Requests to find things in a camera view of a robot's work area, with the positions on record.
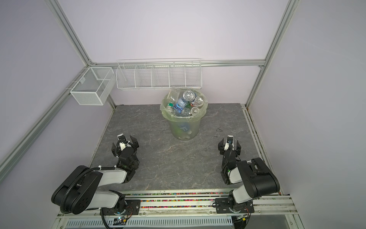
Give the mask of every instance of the ventilation grille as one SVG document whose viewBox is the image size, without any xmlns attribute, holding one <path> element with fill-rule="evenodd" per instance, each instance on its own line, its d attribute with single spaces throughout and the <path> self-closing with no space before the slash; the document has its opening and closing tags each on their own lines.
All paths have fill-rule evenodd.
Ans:
<svg viewBox="0 0 366 229">
<path fill-rule="evenodd" d="M 231 217 L 227 216 L 207 216 L 207 217 L 146 217 L 131 218 L 127 220 L 125 226 L 113 225 L 113 218 L 107 220 L 111 228 L 119 227 L 193 227 L 193 226 L 231 226 Z M 101 219 L 70 219 L 66 224 L 68 228 L 104 228 Z"/>
</svg>

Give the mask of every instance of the cable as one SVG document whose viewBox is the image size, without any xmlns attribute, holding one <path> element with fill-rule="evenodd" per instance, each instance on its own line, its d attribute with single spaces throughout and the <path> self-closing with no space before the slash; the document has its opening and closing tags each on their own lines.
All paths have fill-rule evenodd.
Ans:
<svg viewBox="0 0 366 229">
<path fill-rule="evenodd" d="M 245 207 L 245 208 L 247 209 L 247 212 L 248 212 L 248 215 L 249 215 L 248 220 L 247 220 L 247 222 L 245 223 L 245 226 L 247 226 L 247 224 L 249 223 L 249 220 L 250 220 L 251 213 L 249 213 L 249 210 L 248 210 L 248 208 L 247 208 L 247 207 Z"/>
<path fill-rule="evenodd" d="M 60 211 L 63 213 L 63 214 L 68 214 L 68 213 L 71 213 L 70 211 L 67 211 L 66 208 L 65 208 L 65 204 L 66 204 L 66 200 L 68 198 L 68 196 L 70 195 L 70 192 L 71 190 L 77 185 L 77 183 L 81 180 L 81 178 L 83 178 L 86 174 L 90 173 L 90 172 L 93 172 L 95 170 L 114 170 L 116 168 L 114 167 L 95 167 L 95 168 L 90 168 L 90 169 L 87 169 L 85 170 L 84 172 L 82 172 L 72 183 L 71 185 L 69 186 L 69 188 L 66 190 L 65 194 L 64 194 L 64 197 L 61 201 L 61 204 L 60 204 Z"/>
<path fill-rule="evenodd" d="M 107 229 L 112 229 L 112 228 L 110 228 L 110 227 L 108 226 L 107 222 L 105 221 L 105 218 L 104 218 L 103 210 L 102 210 L 102 209 L 103 209 L 103 208 L 101 207 L 101 208 L 100 208 L 100 215 L 102 216 L 102 222 L 103 222 L 103 224 L 104 224 L 105 228 L 107 228 Z"/>
<path fill-rule="evenodd" d="M 235 154 L 236 154 L 236 156 L 239 158 L 239 161 L 242 161 L 242 160 L 240 159 L 239 155 L 236 153 L 236 151 L 235 151 Z"/>
<path fill-rule="evenodd" d="M 129 217 L 126 220 L 128 220 L 129 218 L 131 218 L 132 213 L 134 212 L 134 209 L 132 207 L 129 207 L 129 208 L 131 208 L 131 214 L 129 215 Z"/>
</svg>

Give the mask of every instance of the mesh basket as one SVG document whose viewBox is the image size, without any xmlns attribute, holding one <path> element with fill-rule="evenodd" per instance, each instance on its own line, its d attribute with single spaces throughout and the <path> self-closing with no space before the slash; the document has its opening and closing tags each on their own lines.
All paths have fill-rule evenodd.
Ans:
<svg viewBox="0 0 366 229">
<path fill-rule="evenodd" d="M 89 67 L 70 93 L 80 105 L 103 105 L 116 81 L 111 67 Z"/>
<path fill-rule="evenodd" d="M 166 89 L 172 86 L 196 89 L 202 87 L 200 59 L 132 61 L 117 61 L 119 63 L 116 70 L 117 88 L 121 90 Z"/>
</svg>

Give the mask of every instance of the mounting plate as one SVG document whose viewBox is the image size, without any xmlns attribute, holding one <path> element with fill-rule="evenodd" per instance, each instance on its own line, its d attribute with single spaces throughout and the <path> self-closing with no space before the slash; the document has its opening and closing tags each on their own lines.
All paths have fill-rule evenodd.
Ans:
<svg viewBox="0 0 366 229">
<path fill-rule="evenodd" d="M 229 208 L 228 198 L 216 198 L 215 199 L 215 205 L 216 205 L 216 212 L 219 213 L 219 214 L 221 214 L 221 213 L 233 213 Z M 245 202 L 243 209 L 238 213 L 248 213 L 247 209 L 248 209 L 249 213 L 254 212 L 253 200 Z"/>
<path fill-rule="evenodd" d="M 128 200 L 126 199 L 126 211 L 122 215 L 130 215 L 131 214 L 131 208 L 133 209 L 132 215 L 138 215 L 138 212 L 140 210 L 140 203 L 141 200 Z M 113 212 L 110 211 L 109 208 L 103 208 L 103 215 L 115 215 Z"/>
</svg>

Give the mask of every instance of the robotic arm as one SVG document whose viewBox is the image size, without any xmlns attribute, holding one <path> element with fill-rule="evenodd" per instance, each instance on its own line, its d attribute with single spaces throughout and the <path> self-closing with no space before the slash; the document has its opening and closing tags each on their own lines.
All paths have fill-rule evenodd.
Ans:
<svg viewBox="0 0 366 229">
<path fill-rule="evenodd" d="M 102 185 L 127 183 L 135 174 L 135 170 L 139 166 L 139 160 L 136 157 L 139 145 L 137 139 L 132 136 L 130 138 L 132 143 L 123 134 L 120 134 L 117 144 L 112 146 L 112 153 L 118 158 L 117 165 L 96 168 L 80 165 L 56 189 L 51 201 L 60 206 L 62 213 L 80 214 L 85 210 L 101 208 L 103 220 L 103 215 L 129 215 L 130 217 L 138 214 L 139 200 L 129 201 L 129 205 L 132 207 L 125 201 L 124 194 L 114 190 L 96 191 L 97 187 Z M 123 222 L 128 219 L 128 217 L 122 218 Z"/>
<path fill-rule="evenodd" d="M 261 158 L 240 161 L 241 146 L 237 142 L 234 149 L 234 138 L 228 135 L 226 144 L 219 143 L 220 154 L 224 155 L 221 175 L 226 184 L 243 182 L 243 185 L 229 192 L 228 198 L 215 199 L 217 213 L 250 213 L 253 212 L 253 199 L 263 195 L 279 192 L 280 184 L 274 174 Z"/>
</svg>

